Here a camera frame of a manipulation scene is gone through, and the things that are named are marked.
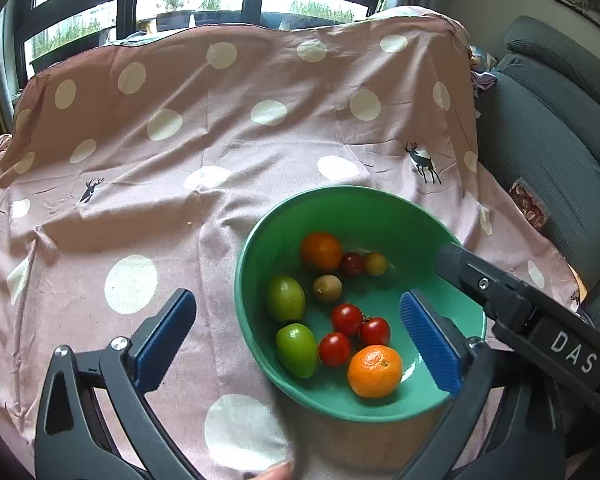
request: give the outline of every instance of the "green tomato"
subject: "green tomato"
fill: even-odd
[[[300,323],[283,326],[276,334],[278,357],[284,367],[301,379],[311,377],[318,366],[314,334]]]
[[[275,276],[269,283],[267,307],[279,323],[298,321],[304,316],[304,290],[290,276]]]

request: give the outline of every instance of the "finger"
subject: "finger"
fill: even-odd
[[[260,473],[253,480],[290,480],[291,467],[289,462],[283,462],[271,466],[266,471]]]

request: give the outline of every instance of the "mandarin orange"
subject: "mandarin orange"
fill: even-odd
[[[371,345],[349,363],[349,386],[360,397],[379,399],[392,393],[402,378],[402,360],[393,348]]]

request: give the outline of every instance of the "kiwi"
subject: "kiwi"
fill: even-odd
[[[342,282],[332,274],[325,274],[314,281],[314,295],[323,303],[336,301],[342,294]]]

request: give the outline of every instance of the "wall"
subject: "wall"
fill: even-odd
[[[504,35],[521,14],[560,30],[600,58],[600,29],[553,0],[445,0],[440,11],[466,27],[472,44],[497,58],[506,53]]]

